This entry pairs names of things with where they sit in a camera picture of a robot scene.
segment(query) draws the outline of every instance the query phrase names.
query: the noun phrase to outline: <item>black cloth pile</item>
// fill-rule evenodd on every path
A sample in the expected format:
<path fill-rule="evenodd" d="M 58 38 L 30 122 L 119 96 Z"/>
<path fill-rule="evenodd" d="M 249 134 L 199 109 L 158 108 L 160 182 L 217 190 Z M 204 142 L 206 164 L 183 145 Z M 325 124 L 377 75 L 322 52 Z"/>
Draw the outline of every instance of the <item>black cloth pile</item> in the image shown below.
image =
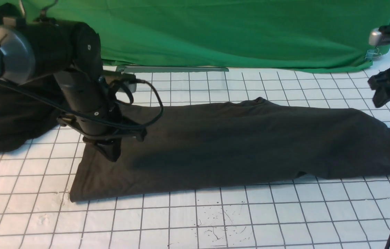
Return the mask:
<path fill-rule="evenodd" d="M 122 109 L 139 123 L 159 112 Z M 115 163 L 86 146 L 70 200 L 252 185 L 305 174 L 390 175 L 390 128 L 356 109 L 288 107 L 262 98 L 166 107 L 144 142 L 122 141 Z"/>

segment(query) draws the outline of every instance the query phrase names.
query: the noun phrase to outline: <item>green screen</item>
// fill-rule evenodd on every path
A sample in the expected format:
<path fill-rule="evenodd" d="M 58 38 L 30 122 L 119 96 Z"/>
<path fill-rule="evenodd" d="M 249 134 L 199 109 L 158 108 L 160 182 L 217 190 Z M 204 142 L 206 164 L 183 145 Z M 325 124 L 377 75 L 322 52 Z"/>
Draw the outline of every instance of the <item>green screen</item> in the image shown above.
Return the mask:
<path fill-rule="evenodd" d="M 33 19 L 53 0 L 23 2 Z M 87 22 L 106 65 L 348 72 L 371 66 L 368 37 L 390 24 L 390 0 L 59 0 L 48 16 Z"/>

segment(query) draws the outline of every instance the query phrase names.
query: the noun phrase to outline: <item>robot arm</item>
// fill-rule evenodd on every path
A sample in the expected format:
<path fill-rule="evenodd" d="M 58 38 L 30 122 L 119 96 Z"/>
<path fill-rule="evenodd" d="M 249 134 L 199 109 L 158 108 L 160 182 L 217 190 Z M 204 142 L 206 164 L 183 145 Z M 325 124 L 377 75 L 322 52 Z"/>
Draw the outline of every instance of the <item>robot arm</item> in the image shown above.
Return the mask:
<path fill-rule="evenodd" d="M 108 160 L 116 161 L 121 155 L 122 137 L 143 141 L 145 128 L 163 114 L 163 104 L 150 83 L 132 74 L 103 71 L 100 37 L 86 23 L 46 16 L 40 16 L 33 24 L 27 24 L 24 18 L 7 17 L 3 23 L 0 25 L 0 85 L 62 110 L 64 114 L 58 122 L 83 134 L 83 141 Z M 51 74 L 70 109 L 19 87 Z M 106 81 L 105 74 L 111 82 Z M 132 96 L 129 86 L 137 83 L 149 84 L 161 105 L 160 113 L 144 124 L 123 116 L 115 96 L 120 88 Z"/>

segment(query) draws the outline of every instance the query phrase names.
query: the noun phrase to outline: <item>green backdrop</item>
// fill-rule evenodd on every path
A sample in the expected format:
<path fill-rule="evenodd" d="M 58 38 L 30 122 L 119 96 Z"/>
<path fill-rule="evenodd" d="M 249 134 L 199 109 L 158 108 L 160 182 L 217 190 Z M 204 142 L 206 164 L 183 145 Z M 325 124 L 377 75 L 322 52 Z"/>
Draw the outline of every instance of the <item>green backdrop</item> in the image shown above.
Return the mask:
<path fill-rule="evenodd" d="M 23 2 L 32 19 L 53 0 Z M 48 15 L 97 30 L 106 65 L 347 72 L 372 64 L 368 37 L 390 24 L 390 0 L 59 0 Z"/>

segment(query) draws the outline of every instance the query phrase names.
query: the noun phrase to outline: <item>black fabric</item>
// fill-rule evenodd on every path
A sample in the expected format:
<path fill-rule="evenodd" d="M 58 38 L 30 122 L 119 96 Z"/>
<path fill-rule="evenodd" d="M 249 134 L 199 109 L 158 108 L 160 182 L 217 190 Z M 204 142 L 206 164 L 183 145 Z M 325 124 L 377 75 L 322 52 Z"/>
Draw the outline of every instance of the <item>black fabric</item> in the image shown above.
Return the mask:
<path fill-rule="evenodd" d="M 159 112 L 122 108 L 139 123 Z M 355 109 L 286 107 L 262 98 L 166 107 L 144 142 L 122 141 L 115 163 L 86 146 L 70 200 L 252 185 L 304 174 L 390 175 L 390 129 Z"/>
<path fill-rule="evenodd" d="M 4 16 L 18 16 L 12 4 L 0 6 L 0 24 Z M 61 89 L 53 76 L 22 86 L 57 103 L 64 103 Z M 0 86 L 0 153 L 21 147 L 26 140 L 39 137 L 57 125 L 60 112 L 21 93 Z"/>

